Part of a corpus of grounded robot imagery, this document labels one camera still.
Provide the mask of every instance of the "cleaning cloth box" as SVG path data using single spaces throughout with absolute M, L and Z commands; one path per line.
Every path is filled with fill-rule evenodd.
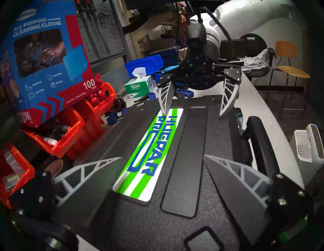
M 34 0 L 3 40 L 0 70 L 11 106 L 32 127 L 95 92 L 74 2 Z
M 153 92 L 155 84 L 151 75 L 146 76 L 145 67 L 134 69 L 132 78 L 125 84 L 126 92 L 129 98 L 143 97 L 149 92 Z

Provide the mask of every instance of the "floor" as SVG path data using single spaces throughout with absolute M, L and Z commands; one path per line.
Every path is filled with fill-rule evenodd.
M 287 92 L 285 108 L 303 108 L 304 101 L 302 93 L 296 93 L 290 102 L 290 98 L 293 92 Z M 266 99 L 267 91 L 261 91 L 263 99 Z M 273 115 L 276 117 L 281 129 L 290 141 L 295 130 L 305 130 L 307 125 L 315 124 L 317 125 L 321 138 L 324 139 L 324 116 L 322 117 L 314 110 L 309 104 L 306 106 L 303 118 L 301 118 L 301 110 L 284 110 L 282 118 L 279 119 L 279 114 L 281 110 L 281 105 L 284 97 L 284 92 L 282 91 L 272 91 L 269 94 L 268 106 L 272 111 Z

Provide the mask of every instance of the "white tissue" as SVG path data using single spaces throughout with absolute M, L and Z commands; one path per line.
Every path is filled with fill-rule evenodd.
M 137 77 L 137 80 L 139 80 L 142 77 L 146 76 L 146 69 L 145 69 L 145 67 L 138 67 L 138 68 L 135 68 L 132 73 L 135 77 Z

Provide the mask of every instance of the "blue bin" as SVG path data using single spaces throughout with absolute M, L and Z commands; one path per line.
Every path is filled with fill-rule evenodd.
M 146 58 L 135 59 L 125 64 L 130 77 L 134 77 L 133 71 L 135 68 L 145 67 L 146 74 L 151 75 L 160 70 L 163 65 L 163 60 L 160 55 L 155 55 Z

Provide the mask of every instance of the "pegboard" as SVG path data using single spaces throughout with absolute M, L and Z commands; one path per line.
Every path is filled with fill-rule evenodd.
M 43 0 L 43 2 L 60 0 Z M 106 0 L 93 0 L 96 13 L 101 13 L 105 23 L 101 23 L 96 13 L 76 12 L 80 34 L 90 66 L 108 62 L 122 56 L 129 56 L 127 43 L 122 26 L 114 11 L 113 2 Z

